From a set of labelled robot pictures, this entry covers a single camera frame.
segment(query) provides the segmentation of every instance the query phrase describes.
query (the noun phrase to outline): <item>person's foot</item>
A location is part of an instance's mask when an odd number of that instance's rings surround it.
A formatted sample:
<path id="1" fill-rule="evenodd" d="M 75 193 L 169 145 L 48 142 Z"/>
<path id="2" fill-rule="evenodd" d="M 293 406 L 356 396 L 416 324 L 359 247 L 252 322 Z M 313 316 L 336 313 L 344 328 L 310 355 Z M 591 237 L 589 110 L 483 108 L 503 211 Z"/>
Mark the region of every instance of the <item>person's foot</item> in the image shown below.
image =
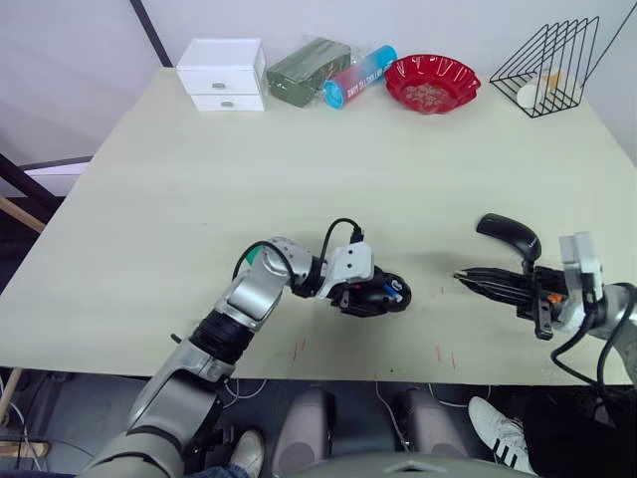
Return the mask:
<path id="1" fill-rule="evenodd" d="M 263 436 L 257 430 L 248 430 L 237 442 L 232 452 L 229 465 L 243 469 L 250 478 L 258 478 L 263 466 L 265 444 Z"/>
<path id="2" fill-rule="evenodd" d="M 480 439 L 494 450 L 499 463 L 535 474 L 529 464 L 525 433 L 518 420 L 506 418 L 478 396 L 469 401 L 469 418 Z"/>

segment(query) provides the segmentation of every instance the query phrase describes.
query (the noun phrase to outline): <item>red plastic plate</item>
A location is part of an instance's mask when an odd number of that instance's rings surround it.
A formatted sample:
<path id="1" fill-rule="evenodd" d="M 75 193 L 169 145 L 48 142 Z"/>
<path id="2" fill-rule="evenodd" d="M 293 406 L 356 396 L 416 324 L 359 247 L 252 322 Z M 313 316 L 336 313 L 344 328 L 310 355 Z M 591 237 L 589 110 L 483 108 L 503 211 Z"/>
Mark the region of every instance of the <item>red plastic plate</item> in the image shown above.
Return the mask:
<path id="1" fill-rule="evenodd" d="M 391 64 L 385 86 L 400 103 L 425 115 L 447 113 L 476 97 L 474 71 L 440 55 L 412 55 Z"/>

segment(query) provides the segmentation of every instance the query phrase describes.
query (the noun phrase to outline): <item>black cable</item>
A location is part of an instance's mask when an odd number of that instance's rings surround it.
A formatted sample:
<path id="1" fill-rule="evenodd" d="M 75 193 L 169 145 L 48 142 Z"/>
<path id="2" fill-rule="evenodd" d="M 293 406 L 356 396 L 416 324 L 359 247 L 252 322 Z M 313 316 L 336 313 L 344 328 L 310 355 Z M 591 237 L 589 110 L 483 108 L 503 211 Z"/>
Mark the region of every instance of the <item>black cable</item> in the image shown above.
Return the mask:
<path id="1" fill-rule="evenodd" d="M 45 373 L 42 376 L 42 378 L 40 378 L 40 382 L 38 383 L 38 386 L 36 386 L 36 391 L 34 391 L 33 395 L 31 395 L 31 401 L 29 402 L 29 406 L 26 408 L 26 412 L 24 414 L 24 423 L 22 425 L 23 439 L 21 439 L 20 442 L 18 443 L 18 457 L 16 458 L 16 464 L 13 467 L 14 470 L 20 469 L 20 459 L 21 459 L 20 455 L 22 454 L 22 442 L 24 441 L 24 437 L 27 436 L 27 421 L 29 420 L 29 414 L 31 413 L 33 404 L 35 403 L 36 398 L 38 397 L 38 393 L 40 393 L 40 390 L 42 389 L 42 385 L 44 385 L 44 382 L 46 381 L 48 376 L 49 375 Z"/>
<path id="2" fill-rule="evenodd" d="M 269 247 L 270 249 L 272 249 L 279 256 L 279 258 L 283 262 L 284 266 L 286 266 L 286 270 L 288 271 L 288 275 L 290 276 L 290 289 L 292 289 L 292 291 L 294 291 L 295 287 L 296 287 L 296 284 L 295 284 L 295 273 L 294 273 L 294 269 L 290 265 L 290 261 L 288 261 L 288 258 L 286 257 L 286 255 L 283 252 L 281 252 L 281 249 L 279 249 L 277 246 L 275 246 L 272 242 L 268 242 L 268 241 L 257 241 L 252 246 L 250 246 L 248 249 L 243 251 L 243 254 L 241 254 L 241 256 L 239 257 L 239 260 L 237 261 L 237 264 L 235 264 L 234 271 L 232 271 L 232 280 L 234 281 L 235 278 L 237 277 L 237 275 L 239 275 L 239 269 L 241 269 L 241 264 L 246 259 L 246 257 L 248 257 L 248 254 L 250 254 L 254 248 L 260 247 L 260 246 L 261 247 Z"/>
<path id="3" fill-rule="evenodd" d="M 354 228 L 351 234 L 351 242 L 358 242 L 358 240 L 362 240 L 362 229 L 353 219 L 349 219 L 348 217 L 339 217 L 334 222 L 329 224 L 327 228 L 327 232 L 325 232 L 325 237 L 322 240 L 322 247 L 320 248 L 320 256 L 318 257 L 319 266 L 322 267 L 322 263 L 325 260 L 325 253 L 327 252 L 327 244 L 329 244 L 329 238 L 331 237 L 331 232 L 334 230 L 338 224 L 346 222 L 347 224 L 351 224 Z"/>
<path id="4" fill-rule="evenodd" d="M 558 357 L 561 356 L 563 353 L 571 350 L 573 347 L 575 347 L 575 345 L 577 345 L 577 343 L 579 343 L 579 341 L 581 341 L 584 338 L 584 336 L 588 334 L 588 331 L 590 330 L 590 327 L 593 325 L 593 322 L 595 320 L 595 315 L 596 315 L 595 313 L 586 314 L 584 316 L 584 320 L 581 323 L 581 326 L 579 326 L 579 329 L 577 330 L 575 335 L 571 337 L 568 341 L 566 341 L 564 344 L 559 346 L 557 349 L 555 349 L 553 352 L 550 353 L 550 359 L 559 368 L 566 371 L 567 373 L 570 373 L 573 376 L 576 376 L 580 380 L 585 381 L 589 385 L 593 385 L 593 386 L 597 386 L 597 382 L 595 380 L 593 380 L 592 378 L 589 378 L 583 373 L 580 373 L 577 370 L 574 370 L 573 368 L 571 368 L 570 366 L 564 364 L 562 361 L 558 359 Z"/>
<path id="5" fill-rule="evenodd" d="M 606 341 L 604 348 L 599 354 L 599 360 L 597 361 L 597 386 L 599 387 L 599 393 L 601 394 L 601 397 L 604 401 L 608 401 L 609 398 L 608 389 L 606 388 L 606 384 L 604 383 L 604 368 L 606 366 L 606 359 L 608 359 L 610 350 L 617 342 L 619 333 L 623 329 L 624 325 L 630 320 L 630 316 L 633 314 L 633 311 L 635 309 L 635 302 L 637 302 L 637 289 L 635 289 L 635 286 L 633 286 L 632 284 L 628 284 L 627 282 L 620 282 L 614 285 L 626 289 L 629 296 L 628 303 L 626 304 L 626 309 L 624 310 L 624 315 L 621 316 L 619 323 L 610 334 L 610 337 Z"/>
<path id="6" fill-rule="evenodd" d="M 615 32 L 615 35 L 613 35 L 613 38 L 610 39 L 610 42 L 608 42 L 608 45 L 606 45 L 606 48 L 604 48 L 604 51 L 601 52 L 601 55 L 599 55 L 599 58 L 597 59 L 597 61 L 595 62 L 595 65 L 593 65 L 593 68 L 591 68 L 590 70 L 588 70 L 588 75 L 586 75 L 586 78 L 584 78 L 584 81 L 587 81 L 590 76 L 593 74 L 593 72 L 595 71 L 595 69 L 597 68 L 597 65 L 599 65 L 599 62 L 601 61 L 602 58 L 604 58 L 604 55 L 606 55 L 606 52 L 608 51 L 608 49 L 610 48 L 610 46 L 613 44 L 613 42 L 615 41 L 615 39 L 619 36 L 619 32 L 621 32 L 621 29 L 624 28 L 624 25 L 626 25 L 626 22 L 628 21 L 628 19 L 630 18 L 630 16 L 633 14 L 633 12 L 635 11 L 635 7 L 637 7 L 637 2 L 635 2 L 635 4 L 633 5 L 633 7 L 630 9 L 630 11 L 628 12 L 628 14 L 624 17 L 624 21 L 621 22 L 621 25 L 619 25 L 619 28 L 617 29 L 617 31 Z"/>

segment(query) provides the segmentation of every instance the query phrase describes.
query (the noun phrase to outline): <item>table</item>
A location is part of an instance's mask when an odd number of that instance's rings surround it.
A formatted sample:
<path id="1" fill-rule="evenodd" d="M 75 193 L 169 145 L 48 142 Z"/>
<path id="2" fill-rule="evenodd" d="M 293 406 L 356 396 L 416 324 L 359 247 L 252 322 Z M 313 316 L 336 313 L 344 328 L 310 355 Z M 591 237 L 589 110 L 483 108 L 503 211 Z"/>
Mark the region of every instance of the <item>table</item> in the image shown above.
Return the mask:
<path id="1" fill-rule="evenodd" d="M 516 218 L 560 267 L 558 237 L 590 230 L 607 282 L 637 279 L 636 172 L 591 107 L 528 119 L 485 84 L 445 116 L 404 110 L 382 86 L 342 111 L 200 113 L 161 70 L 112 131 L 0 297 L 0 364 L 153 374 L 208 314 L 249 244 L 285 235 L 316 254 L 355 218 L 376 263 L 402 275 L 408 311 L 359 319 L 290 292 L 238 363 L 239 377 L 576 383 L 511 307 L 454 270 L 518 270 L 474 232 Z M 332 245 L 346 241 L 339 229 Z M 602 342 L 565 360 L 593 373 Z M 628 380 L 613 353 L 609 382 Z"/>

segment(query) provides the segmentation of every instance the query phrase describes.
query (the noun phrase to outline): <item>cylindrical container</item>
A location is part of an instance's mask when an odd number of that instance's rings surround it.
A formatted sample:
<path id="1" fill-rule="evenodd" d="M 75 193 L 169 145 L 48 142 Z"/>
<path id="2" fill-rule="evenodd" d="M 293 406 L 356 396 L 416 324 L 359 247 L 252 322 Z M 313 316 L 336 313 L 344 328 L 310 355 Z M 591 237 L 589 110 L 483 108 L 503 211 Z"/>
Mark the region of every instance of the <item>cylindrical container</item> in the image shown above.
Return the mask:
<path id="1" fill-rule="evenodd" d="M 367 55 L 356 65 L 327 80 L 322 90 L 325 102 L 340 109 L 365 88 L 382 77 L 385 70 L 397 58 L 396 51 L 389 45 L 380 47 Z"/>

